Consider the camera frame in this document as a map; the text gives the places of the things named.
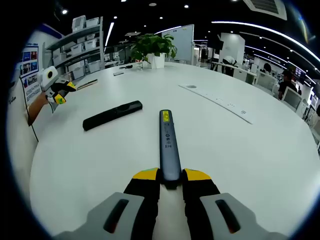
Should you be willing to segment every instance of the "white pot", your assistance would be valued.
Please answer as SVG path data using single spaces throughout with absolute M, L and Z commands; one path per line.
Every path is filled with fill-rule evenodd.
M 155 56 L 154 53 L 149 53 L 147 55 L 148 58 L 148 65 L 152 69 L 163 69 L 165 67 L 165 53 L 160 53 L 160 56 Z

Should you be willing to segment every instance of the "poster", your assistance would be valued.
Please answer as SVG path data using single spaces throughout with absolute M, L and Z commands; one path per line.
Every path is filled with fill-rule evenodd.
M 25 99 L 30 105 L 35 98 L 42 92 L 41 86 L 37 81 L 39 72 L 39 46 L 37 43 L 28 43 L 19 57 L 20 78 L 22 79 Z

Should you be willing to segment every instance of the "round table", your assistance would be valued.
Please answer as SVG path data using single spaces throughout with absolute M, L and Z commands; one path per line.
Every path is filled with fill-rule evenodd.
M 274 97 L 233 77 L 166 62 L 163 69 L 112 67 L 85 77 L 38 136 L 30 179 L 31 207 L 56 235 L 85 223 L 88 212 L 123 192 L 139 171 L 159 167 L 159 111 L 170 109 L 181 167 L 211 176 L 221 193 L 251 209 L 259 225 L 290 235 L 320 188 L 320 161 L 307 124 Z M 250 111 L 249 124 L 179 87 L 192 84 Z M 139 100 L 143 109 L 84 132 L 83 120 Z M 182 189 L 160 187 L 154 239 L 190 239 Z

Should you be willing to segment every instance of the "whiteboard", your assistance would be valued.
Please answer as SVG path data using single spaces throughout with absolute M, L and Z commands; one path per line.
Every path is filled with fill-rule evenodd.
M 191 24 L 162 32 L 162 37 L 166 34 L 174 37 L 172 44 L 178 49 L 175 59 L 186 60 L 190 65 L 194 56 L 194 28 L 195 25 Z

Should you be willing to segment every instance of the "potted plant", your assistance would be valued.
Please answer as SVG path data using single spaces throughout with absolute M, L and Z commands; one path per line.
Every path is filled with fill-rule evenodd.
M 145 34 L 137 38 L 131 47 L 131 57 L 138 61 L 147 61 L 152 69 L 165 67 L 165 56 L 174 58 L 178 49 L 172 44 L 170 34 L 160 37 L 154 34 Z

